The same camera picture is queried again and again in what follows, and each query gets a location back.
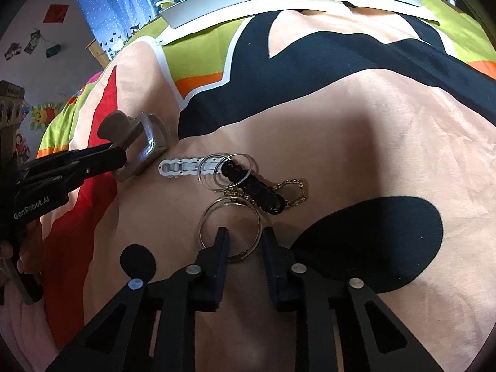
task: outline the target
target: silver ring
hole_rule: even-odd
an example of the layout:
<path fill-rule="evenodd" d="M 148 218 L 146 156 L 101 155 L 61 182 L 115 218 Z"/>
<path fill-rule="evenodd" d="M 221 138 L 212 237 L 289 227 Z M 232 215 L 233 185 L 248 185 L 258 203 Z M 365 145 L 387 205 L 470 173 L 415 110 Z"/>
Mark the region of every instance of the silver ring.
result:
<path fill-rule="evenodd" d="M 210 158 L 215 158 L 215 157 L 220 157 L 222 158 L 220 161 L 219 161 L 219 164 L 221 164 L 222 162 L 224 161 L 228 161 L 230 160 L 231 158 L 228 157 L 227 155 L 225 154 L 210 154 L 208 156 L 206 156 L 205 158 L 203 158 L 201 160 L 201 162 L 198 164 L 198 171 L 197 171 L 197 176 L 198 176 L 198 181 L 204 185 L 207 189 L 209 189 L 210 191 L 213 191 L 214 193 L 220 193 L 221 191 L 224 191 L 225 189 L 221 188 L 221 189 L 214 189 L 212 188 L 211 186 L 207 185 L 206 182 L 203 182 L 203 179 L 202 179 L 202 167 L 203 165 L 205 164 L 205 162 L 207 162 Z M 214 170 L 214 174 L 215 172 L 217 172 L 217 169 L 219 169 L 219 164 L 217 164 L 217 166 L 215 166 L 215 170 Z"/>
<path fill-rule="evenodd" d="M 248 176 L 251 175 L 251 171 L 253 170 L 253 164 L 254 164 L 254 159 L 248 155 L 248 154 L 241 154 L 241 153 L 236 153 L 236 154 L 231 154 L 231 155 L 227 155 L 229 157 L 229 160 L 232 160 L 233 157 L 235 157 L 236 155 L 241 155 L 242 157 L 245 157 L 249 163 L 250 163 L 250 166 L 248 168 L 248 170 L 246 171 L 246 175 L 242 177 L 242 179 L 236 183 L 233 183 L 233 184 L 229 184 L 229 185 L 226 185 L 226 184 L 222 184 L 220 183 L 218 180 L 217 180 L 217 170 L 219 169 L 219 167 L 226 161 L 225 159 L 222 159 L 221 161 L 219 161 L 219 163 L 215 166 L 215 169 L 214 169 L 214 175 L 213 175 L 213 178 L 214 178 L 214 183 L 219 186 L 222 190 L 226 190 L 226 189 L 230 189 L 232 187 L 236 187 L 238 186 L 239 184 L 243 183 L 246 179 L 248 179 Z"/>
<path fill-rule="evenodd" d="M 203 239 L 202 239 L 202 228 L 203 228 L 203 224 L 205 223 L 205 220 L 207 219 L 207 217 L 212 212 L 214 212 L 216 209 L 221 208 L 221 207 L 225 207 L 225 206 L 229 206 L 229 205 L 239 205 L 239 206 L 248 207 L 249 209 L 251 209 L 251 211 L 253 211 L 255 213 L 255 215 L 259 221 L 259 230 L 257 231 L 255 240 L 253 241 L 251 246 L 248 249 L 238 253 L 237 255 L 229 256 L 227 258 L 228 263 L 237 263 L 237 262 L 247 258 L 249 255 L 251 255 L 253 253 L 253 251 L 259 245 L 260 238 L 262 236 L 262 218 L 260 217 L 260 214 L 257 211 L 257 209 L 255 208 L 255 206 L 252 205 L 248 200 L 246 200 L 242 197 L 227 196 L 227 197 L 218 198 L 213 203 L 211 203 L 205 209 L 205 211 L 203 211 L 203 214 L 200 217 L 200 222 L 198 223 L 198 230 L 197 230 L 198 243 L 200 244 L 200 247 L 202 249 L 206 248 L 205 243 L 203 242 Z"/>

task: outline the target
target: bedsheet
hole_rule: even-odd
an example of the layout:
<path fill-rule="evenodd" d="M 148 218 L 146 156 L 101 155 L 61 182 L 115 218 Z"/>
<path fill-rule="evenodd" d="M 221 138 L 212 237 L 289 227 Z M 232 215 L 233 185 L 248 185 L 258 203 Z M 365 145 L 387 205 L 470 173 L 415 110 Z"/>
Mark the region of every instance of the bedsheet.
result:
<path fill-rule="evenodd" d="M 116 109 L 159 115 L 175 139 L 143 175 L 95 177 L 43 217 L 56 345 L 126 283 L 127 245 L 155 255 L 155 280 L 194 260 L 197 222 L 218 194 L 193 176 L 164 179 L 160 160 L 243 152 L 266 180 L 308 185 L 307 202 L 266 219 L 280 243 L 324 275 L 364 279 L 445 371 L 464 371 L 496 322 L 496 53 L 475 21 L 425 1 L 438 23 L 342 5 L 266 12 L 167 46 L 162 20 L 139 31 L 40 148 L 104 142 L 96 130 Z M 250 240 L 232 217 L 214 221 L 210 236 L 227 226 L 233 250 Z M 292 369 L 293 318 L 271 309 L 259 251 L 229 267 L 221 307 L 197 330 L 200 371 Z"/>

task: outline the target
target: white wall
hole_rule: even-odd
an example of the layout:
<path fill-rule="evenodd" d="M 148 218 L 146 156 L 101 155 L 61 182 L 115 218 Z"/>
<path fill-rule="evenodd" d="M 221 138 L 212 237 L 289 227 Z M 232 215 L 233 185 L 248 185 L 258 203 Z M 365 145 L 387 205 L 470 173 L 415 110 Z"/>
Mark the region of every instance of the white wall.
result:
<path fill-rule="evenodd" d="M 64 23 L 42 24 L 50 4 L 69 5 Z M 35 28 L 44 38 L 61 44 L 63 50 L 46 58 L 45 44 L 40 41 L 32 54 L 22 51 L 6 61 L 3 54 L 11 43 L 20 43 L 24 48 Z M 0 80 L 22 86 L 30 105 L 65 103 L 91 76 L 102 70 L 85 49 L 92 40 L 93 35 L 76 0 L 28 0 L 0 40 Z M 21 124 L 21 131 L 35 156 L 43 131 L 30 130 L 29 115 L 26 120 Z"/>

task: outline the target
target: blue curtain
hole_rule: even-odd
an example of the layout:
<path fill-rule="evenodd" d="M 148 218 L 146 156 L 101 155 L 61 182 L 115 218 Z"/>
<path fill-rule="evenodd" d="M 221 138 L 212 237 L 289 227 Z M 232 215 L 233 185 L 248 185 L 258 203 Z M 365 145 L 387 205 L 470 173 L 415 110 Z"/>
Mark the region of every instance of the blue curtain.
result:
<path fill-rule="evenodd" d="M 158 14 L 160 0 L 78 0 L 96 40 L 110 58 Z"/>

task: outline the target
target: silver screw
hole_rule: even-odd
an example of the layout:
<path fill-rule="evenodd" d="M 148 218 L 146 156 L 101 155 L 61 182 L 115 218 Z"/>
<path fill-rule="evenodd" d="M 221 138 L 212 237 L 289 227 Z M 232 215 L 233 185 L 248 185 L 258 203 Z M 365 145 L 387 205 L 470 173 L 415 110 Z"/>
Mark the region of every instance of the silver screw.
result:
<path fill-rule="evenodd" d="M 291 271 L 296 274 L 303 274 L 307 271 L 307 266 L 302 263 L 295 263 L 291 266 Z"/>
<path fill-rule="evenodd" d="M 350 284 L 350 287 L 357 290 L 364 287 L 364 282 L 360 278 L 351 278 L 351 280 L 348 281 L 348 284 Z"/>
<path fill-rule="evenodd" d="M 197 264 L 190 264 L 188 267 L 186 267 L 186 272 L 191 275 L 198 274 L 201 271 L 202 268 Z"/>
<path fill-rule="evenodd" d="M 127 286 L 132 290 L 139 290 L 143 286 L 143 281 L 139 278 L 133 278 L 130 282 L 127 283 Z"/>

